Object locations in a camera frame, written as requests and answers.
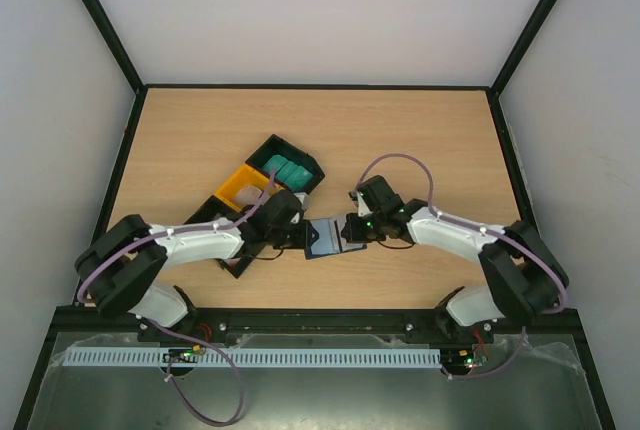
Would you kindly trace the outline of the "blue leather card holder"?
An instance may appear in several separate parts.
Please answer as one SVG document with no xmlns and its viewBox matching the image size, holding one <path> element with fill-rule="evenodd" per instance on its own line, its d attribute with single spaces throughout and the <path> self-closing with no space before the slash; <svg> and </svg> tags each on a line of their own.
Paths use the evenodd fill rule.
<svg viewBox="0 0 640 430">
<path fill-rule="evenodd" d="M 307 244 L 304 254 L 307 260 L 324 258 L 333 255 L 365 250 L 366 243 L 348 242 L 341 231 L 346 225 L 346 215 L 314 219 L 311 224 L 311 241 Z"/>
</svg>

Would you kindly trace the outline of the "black bin with teal cards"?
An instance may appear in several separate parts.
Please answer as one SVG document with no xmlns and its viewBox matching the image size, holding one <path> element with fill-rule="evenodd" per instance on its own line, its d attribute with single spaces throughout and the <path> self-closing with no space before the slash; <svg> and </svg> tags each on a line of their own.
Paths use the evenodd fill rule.
<svg viewBox="0 0 640 430">
<path fill-rule="evenodd" d="M 245 161 L 293 193 L 310 194 L 325 178 L 316 159 L 276 134 L 272 134 Z"/>
</svg>

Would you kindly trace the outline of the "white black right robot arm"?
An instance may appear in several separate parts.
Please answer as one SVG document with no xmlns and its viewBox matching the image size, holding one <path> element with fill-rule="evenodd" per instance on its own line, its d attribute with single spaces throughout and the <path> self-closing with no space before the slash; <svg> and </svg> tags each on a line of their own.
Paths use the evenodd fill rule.
<svg viewBox="0 0 640 430">
<path fill-rule="evenodd" d="M 443 339 L 458 341 L 478 323 L 506 319 L 522 327 L 564 310 L 569 278 L 530 224 L 484 224 L 443 212 L 428 200 L 404 202 L 379 175 L 359 182 L 350 198 L 356 211 L 341 229 L 347 242 L 402 240 L 480 266 L 485 285 L 460 287 L 440 303 L 436 329 Z"/>
</svg>

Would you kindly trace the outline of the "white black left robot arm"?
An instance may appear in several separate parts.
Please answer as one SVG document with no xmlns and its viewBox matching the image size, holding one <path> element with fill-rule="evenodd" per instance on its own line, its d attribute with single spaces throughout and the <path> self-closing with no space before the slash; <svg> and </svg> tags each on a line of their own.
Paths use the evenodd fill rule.
<svg viewBox="0 0 640 430">
<path fill-rule="evenodd" d="M 177 286 L 157 283 L 160 272 L 215 260 L 240 277 L 267 247 L 304 250 L 318 239 L 304 217 L 308 205 L 308 194 L 280 190 L 240 211 L 210 197 L 182 225 L 152 225 L 128 215 L 77 258 L 77 299 L 106 318 L 131 313 L 165 328 L 190 326 L 193 303 Z"/>
</svg>

